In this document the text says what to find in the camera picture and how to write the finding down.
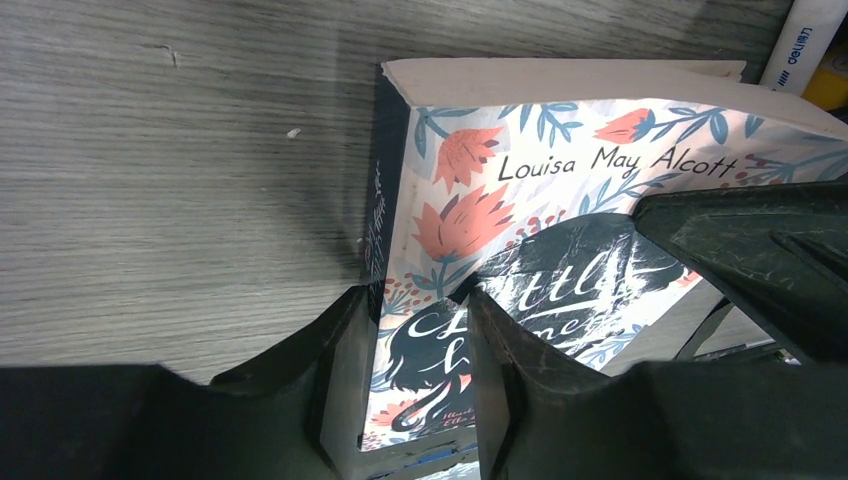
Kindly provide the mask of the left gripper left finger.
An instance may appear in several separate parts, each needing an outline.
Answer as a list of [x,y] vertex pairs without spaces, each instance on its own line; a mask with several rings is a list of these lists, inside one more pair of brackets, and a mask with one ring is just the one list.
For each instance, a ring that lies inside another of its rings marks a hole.
[[207,385],[158,364],[5,367],[1,475],[350,479],[370,338],[355,286]]

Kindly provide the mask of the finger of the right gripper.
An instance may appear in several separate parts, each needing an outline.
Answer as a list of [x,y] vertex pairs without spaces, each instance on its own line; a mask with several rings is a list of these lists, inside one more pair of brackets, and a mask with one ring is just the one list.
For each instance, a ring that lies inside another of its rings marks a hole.
[[631,217],[801,362],[846,362],[846,183],[653,195]]

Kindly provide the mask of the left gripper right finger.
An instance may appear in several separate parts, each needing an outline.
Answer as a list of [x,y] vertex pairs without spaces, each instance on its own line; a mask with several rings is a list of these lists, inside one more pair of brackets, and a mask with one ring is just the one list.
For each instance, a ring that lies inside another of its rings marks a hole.
[[485,479],[843,479],[839,365],[642,362],[609,377],[468,299]]

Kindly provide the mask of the floral little women book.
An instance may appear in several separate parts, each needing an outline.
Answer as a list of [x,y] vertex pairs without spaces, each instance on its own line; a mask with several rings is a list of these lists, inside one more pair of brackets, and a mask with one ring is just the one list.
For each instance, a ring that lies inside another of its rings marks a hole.
[[847,185],[847,126],[736,61],[382,65],[365,251],[363,479],[480,471],[468,299],[609,377],[642,362],[801,362],[641,235],[653,195]]

